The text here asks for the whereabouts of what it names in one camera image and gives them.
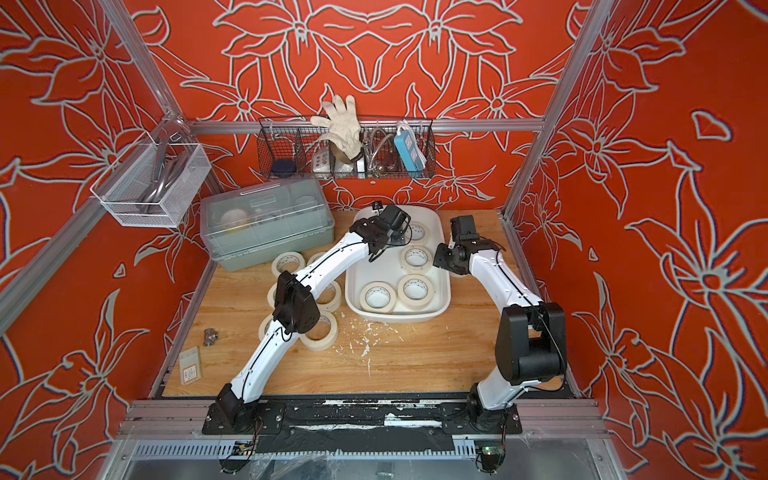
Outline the beige tape roll ten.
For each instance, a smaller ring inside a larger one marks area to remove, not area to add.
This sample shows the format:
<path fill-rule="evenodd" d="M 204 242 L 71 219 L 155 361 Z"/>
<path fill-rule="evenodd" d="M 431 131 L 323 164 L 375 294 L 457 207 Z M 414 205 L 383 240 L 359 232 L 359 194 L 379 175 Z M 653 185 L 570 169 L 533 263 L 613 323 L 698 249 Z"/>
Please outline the beige tape roll ten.
<path fill-rule="evenodd" d="M 408 274 L 424 275 L 433 266 L 430 251 L 421 245 L 408 246 L 400 255 L 401 268 Z"/>

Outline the beige tape roll twelve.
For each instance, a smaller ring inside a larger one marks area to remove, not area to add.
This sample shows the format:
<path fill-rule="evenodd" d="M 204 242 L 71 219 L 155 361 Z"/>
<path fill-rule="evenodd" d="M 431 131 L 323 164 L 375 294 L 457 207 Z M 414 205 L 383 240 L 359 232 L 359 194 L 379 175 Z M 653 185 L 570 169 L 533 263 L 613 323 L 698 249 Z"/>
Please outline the beige tape roll twelve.
<path fill-rule="evenodd" d="M 386 314 L 394 309 L 397 294 L 388 283 L 376 281 L 363 287 L 359 301 L 365 311 Z"/>

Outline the beige tape roll one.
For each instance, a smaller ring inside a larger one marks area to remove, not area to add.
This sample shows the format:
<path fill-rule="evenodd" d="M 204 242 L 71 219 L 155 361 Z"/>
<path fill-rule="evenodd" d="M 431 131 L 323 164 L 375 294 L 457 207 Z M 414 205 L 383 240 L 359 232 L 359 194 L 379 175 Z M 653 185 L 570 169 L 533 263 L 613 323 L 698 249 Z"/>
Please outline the beige tape roll one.
<path fill-rule="evenodd" d="M 307 266 L 312 265 L 313 263 L 315 263 L 316 261 L 321 259 L 326 253 L 327 253 L 327 251 L 323 251 L 323 252 L 317 252 L 316 254 L 312 255 L 307 260 Z"/>

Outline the beige tape roll two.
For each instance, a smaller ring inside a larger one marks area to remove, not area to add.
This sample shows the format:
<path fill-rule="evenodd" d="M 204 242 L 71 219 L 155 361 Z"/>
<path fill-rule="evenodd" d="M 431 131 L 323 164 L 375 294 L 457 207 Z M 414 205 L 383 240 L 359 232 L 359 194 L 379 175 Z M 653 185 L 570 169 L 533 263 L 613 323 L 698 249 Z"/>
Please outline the beige tape roll two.
<path fill-rule="evenodd" d="M 275 295 L 277 290 L 277 284 L 273 283 L 267 293 L 267 303 L 270 307 L 275 307 Z"/>

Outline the beige tape roll nine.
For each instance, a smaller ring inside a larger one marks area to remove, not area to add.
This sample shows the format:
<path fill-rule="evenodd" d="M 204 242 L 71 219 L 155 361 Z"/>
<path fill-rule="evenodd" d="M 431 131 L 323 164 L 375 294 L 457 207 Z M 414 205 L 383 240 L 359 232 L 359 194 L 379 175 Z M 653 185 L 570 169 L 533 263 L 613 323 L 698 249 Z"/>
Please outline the beige tape roll nine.
<path fill-rule="evenodd" d="M 338 339 L 338 334 L 339 328 L 335 315 L 322 311 L 315 326 L 302 334 L 300 341 L 310 351 L 319 352 L 333 346 Z"/>

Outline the beige tape roll three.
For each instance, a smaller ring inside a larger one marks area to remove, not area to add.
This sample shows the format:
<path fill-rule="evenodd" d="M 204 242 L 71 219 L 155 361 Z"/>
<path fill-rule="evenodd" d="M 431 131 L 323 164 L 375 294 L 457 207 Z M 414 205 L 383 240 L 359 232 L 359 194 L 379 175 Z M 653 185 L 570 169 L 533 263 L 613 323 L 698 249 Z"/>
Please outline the beige tape roll three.
<path fill-rule="evenodd" d="M 269 328 L 273 322 L 273 316 L 271 314 L 267 315 L 262 322 L 260 323 L 259 330 L 258 330 L 258 338 L 259 341 L 263 341 L 267 333 L 269 331 Z"/>

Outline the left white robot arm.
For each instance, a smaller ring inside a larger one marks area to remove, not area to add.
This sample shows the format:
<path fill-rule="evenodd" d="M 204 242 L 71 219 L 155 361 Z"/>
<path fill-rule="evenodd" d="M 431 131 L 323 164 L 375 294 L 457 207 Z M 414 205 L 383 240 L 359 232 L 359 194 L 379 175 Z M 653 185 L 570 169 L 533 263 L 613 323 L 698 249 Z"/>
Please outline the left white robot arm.
<path fill-rule="evenodd" d="M 385 250 L 411 238 L 408 220 L 396 225 L 373 217 L 353 223 L 348 233 L 318 260 L 296 273 L 282 273 L 274 293 L 271 323 L 242 369 L 215 400 L 226 424 L 234 426 L 257 402 L 276 367 L 300 337 L 320 320 L 317 299 L 351 266 L 376 260 Z"/>

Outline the beige tape roll six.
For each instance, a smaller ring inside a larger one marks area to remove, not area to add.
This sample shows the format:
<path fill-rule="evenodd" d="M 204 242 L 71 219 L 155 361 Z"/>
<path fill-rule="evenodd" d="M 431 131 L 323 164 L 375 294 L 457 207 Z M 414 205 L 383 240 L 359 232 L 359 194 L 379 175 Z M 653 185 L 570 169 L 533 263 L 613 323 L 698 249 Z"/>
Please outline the beige tape roll six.
<path fill-rule="evenodd" d="M 398 298 L 413 310 L 426 308 L 435 295 L 432 282 L 423 275 L 409 274 L 398 283 Z"/>

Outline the blue box in basket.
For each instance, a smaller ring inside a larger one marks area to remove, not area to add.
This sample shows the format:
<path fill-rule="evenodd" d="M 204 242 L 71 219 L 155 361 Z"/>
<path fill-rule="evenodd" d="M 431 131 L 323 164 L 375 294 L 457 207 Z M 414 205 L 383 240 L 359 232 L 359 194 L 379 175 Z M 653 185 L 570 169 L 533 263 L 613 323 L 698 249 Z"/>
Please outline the blue box in basket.
<path fill-rule="evenodd" d="M 394 145 L 405 171 L 412 178 L 422 177 L 425 172 L 427 160 L 418 145 L 416 134 L 407 122 L 399 121 L 396 124 Z"/>

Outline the beige tape roll eight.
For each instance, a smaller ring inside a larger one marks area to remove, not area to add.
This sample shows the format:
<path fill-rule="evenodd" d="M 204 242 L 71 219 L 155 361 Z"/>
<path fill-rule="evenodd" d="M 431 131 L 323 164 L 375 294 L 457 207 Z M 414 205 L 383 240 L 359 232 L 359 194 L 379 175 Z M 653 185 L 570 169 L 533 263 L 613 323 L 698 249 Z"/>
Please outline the beige tape roll eight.
<path fill-rule="evenodd" d="M 343 290 L 337 281 L 331 281 L 316 299 L 318 308 L 321 311 L 336 311 L 342 303 Z"/>

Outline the beige tape roll seven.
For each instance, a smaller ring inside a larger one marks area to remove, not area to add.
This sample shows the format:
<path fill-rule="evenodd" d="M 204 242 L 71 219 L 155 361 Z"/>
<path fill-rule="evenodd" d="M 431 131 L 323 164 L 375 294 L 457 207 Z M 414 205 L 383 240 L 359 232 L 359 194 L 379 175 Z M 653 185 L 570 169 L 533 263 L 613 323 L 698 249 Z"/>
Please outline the beige tape roll seven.
<path fill-rule="evenodd" d="M 275 277 L 283 272 L 296 273 L 306 266 L 306 260 L 300 252 L 288 251 L 279 254 L 271 264 L 271 271 Z"/>

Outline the grey lidded storage box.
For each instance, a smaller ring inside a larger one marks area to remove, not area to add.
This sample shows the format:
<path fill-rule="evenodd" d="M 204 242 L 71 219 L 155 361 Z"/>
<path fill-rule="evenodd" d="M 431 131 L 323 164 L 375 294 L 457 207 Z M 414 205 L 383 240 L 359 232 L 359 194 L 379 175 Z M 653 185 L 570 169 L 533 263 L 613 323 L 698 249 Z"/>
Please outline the grey lidded storage box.
<path fill-rule="evenodd" d="M 210 257 L 229 272 L 334 239 L 335 220 L 314 179 L 283 179 L 210 196 L 201 201 L 200 215 Z"/>

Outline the dark blue round lid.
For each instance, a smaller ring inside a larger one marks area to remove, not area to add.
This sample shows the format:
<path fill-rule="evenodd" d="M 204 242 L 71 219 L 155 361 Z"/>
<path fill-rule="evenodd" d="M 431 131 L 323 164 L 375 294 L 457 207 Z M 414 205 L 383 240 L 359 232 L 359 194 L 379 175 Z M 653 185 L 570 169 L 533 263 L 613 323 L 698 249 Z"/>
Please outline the dark blue round lid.
<path fill-rule="evenodd" d="M 297 171 L 297 164 L 292 158 L 282 158 L 273 162 L 270 174 L 276 178 L 289 178 Z"/>

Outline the small grey metal clip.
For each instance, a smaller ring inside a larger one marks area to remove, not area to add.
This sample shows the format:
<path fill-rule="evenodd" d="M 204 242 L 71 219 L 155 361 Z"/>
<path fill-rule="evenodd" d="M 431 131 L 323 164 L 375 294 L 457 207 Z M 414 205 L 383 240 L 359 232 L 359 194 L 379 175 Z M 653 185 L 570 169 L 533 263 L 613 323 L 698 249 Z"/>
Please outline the small grey metal clip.
<path fill-rule="evenodd" d="M 211 347 L 213 346 L 219 339 L 219 333 L 214 328 L 207 328 L 204 330 L 204 338 L 203 338 L 203 346 L 204 347 Z"/>

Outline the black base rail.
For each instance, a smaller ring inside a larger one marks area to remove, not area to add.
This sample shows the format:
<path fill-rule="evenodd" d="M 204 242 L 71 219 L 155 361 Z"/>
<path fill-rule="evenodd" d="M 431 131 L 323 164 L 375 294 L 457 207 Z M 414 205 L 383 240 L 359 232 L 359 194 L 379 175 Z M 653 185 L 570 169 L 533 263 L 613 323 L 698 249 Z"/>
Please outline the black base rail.
<path fill-rule="evenodd" d="M 482 413 L 466 392 L 267 395 L 230 424 L 212 403 L 204 436 L 256 442 L 257 453 L 452 453 L 456 440 L 500 445 L 522 432 L 515 406 Z"/>

